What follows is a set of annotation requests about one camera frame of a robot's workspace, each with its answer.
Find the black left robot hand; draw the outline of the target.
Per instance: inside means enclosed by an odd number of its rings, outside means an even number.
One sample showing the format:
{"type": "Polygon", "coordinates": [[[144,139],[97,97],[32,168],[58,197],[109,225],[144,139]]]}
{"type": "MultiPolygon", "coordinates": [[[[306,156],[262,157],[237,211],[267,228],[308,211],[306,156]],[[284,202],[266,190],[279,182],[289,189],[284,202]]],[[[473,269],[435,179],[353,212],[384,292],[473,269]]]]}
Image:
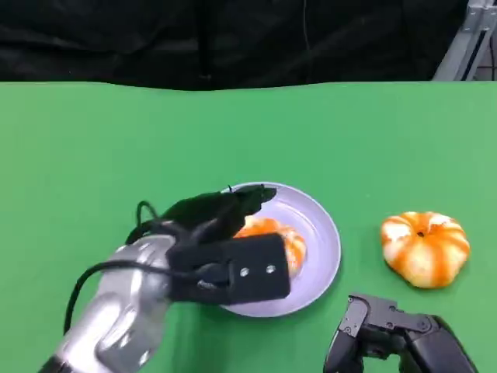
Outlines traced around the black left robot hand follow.
{"type": "Polygon", "coordinates": [[[276,188],[262,184],[203,193],[177,202],[162,217],[184,230],[191,243],[218,242],[233,238],[244,227],[245,218],[275,196],[276,188]]]}

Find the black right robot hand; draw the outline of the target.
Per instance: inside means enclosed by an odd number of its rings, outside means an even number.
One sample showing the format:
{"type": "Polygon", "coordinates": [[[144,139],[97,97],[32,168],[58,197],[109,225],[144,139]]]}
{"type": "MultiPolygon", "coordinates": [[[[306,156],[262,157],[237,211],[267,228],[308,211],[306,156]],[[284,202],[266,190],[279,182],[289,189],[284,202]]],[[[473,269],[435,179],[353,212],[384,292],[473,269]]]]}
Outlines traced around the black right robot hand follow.
{"type": "Polygon", "coordinates": [[[365,357],[400,357],[400,372],[476,372],[449,325],[437,315],[408,313],[397,302],[351,294],[330,343],[324,372],[363,372],[365,357]]]}

